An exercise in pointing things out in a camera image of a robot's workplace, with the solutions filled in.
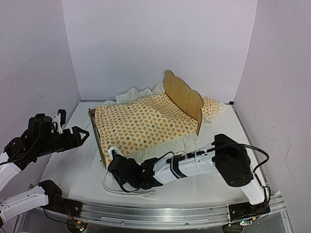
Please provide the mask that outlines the duck print mattress cushion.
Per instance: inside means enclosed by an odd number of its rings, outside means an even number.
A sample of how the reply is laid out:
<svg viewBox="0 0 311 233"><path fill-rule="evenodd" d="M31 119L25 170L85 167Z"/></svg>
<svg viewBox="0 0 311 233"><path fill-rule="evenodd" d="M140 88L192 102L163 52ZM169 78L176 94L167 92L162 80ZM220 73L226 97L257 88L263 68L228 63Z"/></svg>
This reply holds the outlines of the duck print mattress cushion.
<svg viewBox="0 0 311 233"><path fill-rule="evenodd" d="M153 90L132 88L96 107L95 125L105 168L112 162L112 149L141 164L169 151L197 148L198 121L169 99L162 83Z"/></svg>

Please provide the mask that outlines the wooden pet bed frame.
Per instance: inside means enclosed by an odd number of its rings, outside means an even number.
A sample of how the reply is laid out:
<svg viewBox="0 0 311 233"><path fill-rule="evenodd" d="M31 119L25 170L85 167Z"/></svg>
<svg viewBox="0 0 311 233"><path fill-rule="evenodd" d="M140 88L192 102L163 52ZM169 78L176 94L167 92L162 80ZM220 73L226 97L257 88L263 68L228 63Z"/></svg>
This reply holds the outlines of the wooden pet bed frame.
<svg viewBox="0 0 311 233"><path fill-rule="evenodd" d="M198 135L202 123L201 108L203 107L203 99L201 95L195 90L192 90L182 79L175 76L170 70L165 71L165 77L162 84L164 87L164 91L168 95L169 99L172 100L173 103L175 103L184 113L188 114L191 117L194 117L198 121L199 128L196 130L196 133ZM98 144L101 156L101 163L104 167L103 153L101 152L99 142L99 133L95 125L95 109L96 108L89 111L89 116L91 118L96 142Z"/></svg>

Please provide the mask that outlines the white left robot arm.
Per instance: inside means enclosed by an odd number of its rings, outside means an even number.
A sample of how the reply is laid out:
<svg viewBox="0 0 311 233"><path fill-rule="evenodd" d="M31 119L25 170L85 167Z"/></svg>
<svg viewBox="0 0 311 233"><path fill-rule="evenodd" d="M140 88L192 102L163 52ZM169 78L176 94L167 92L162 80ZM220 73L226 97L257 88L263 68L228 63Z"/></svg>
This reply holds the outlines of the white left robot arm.
<svg viewBox="0 0 311 233"><path fill-rule="evenodd" d="M76 149L85 143L89 132L78 126L63 129L65 122L64 109L53 117L36 114L29 119L24 133L4 147L0 156L0 190L5 193L0 198L1 225L37 207L67 215L71 220L80 215L82 203L63 197L61 188L52 180L41 181L32 188L24 184L13 187L24 180L22 172L38 158Z"/></svg>

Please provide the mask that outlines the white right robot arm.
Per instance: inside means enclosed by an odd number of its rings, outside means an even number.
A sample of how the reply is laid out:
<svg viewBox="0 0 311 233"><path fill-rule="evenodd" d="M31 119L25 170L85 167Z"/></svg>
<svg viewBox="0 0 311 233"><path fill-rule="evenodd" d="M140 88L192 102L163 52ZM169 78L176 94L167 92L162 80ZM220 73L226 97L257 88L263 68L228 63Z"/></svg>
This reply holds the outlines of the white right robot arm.
<svg viewBox="0 0 311 233"><path fill-rule="evenodd" d="M175 154L169 151L141 164L125 157L115 146L108 149L108 154L112 160L107 171L125 193L130 193L124 188L125 184L135 192L188 177L218 173L228 186L240 188L247 196L244 210L249 215L255 215L271 198L271 189L263 185L256 174L258 168L269 161L268 153L237 143L225 134L215 135L212 143L192 152Z"/></svg>

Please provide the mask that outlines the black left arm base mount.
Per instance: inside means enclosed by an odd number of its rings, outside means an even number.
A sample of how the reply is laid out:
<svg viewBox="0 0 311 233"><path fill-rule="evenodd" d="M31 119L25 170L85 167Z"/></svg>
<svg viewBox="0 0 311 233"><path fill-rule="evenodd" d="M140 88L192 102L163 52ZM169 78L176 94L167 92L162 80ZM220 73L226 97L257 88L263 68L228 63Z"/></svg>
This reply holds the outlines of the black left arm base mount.
<svg viewBox="0 0 311 233"><path fill-rule="evenodd" d="M42 181L38 186L42 187L44 194L48 196L48 203L42 208L71 217L80 216L82 202L62 197L62 190L52 180Z"/></svg>

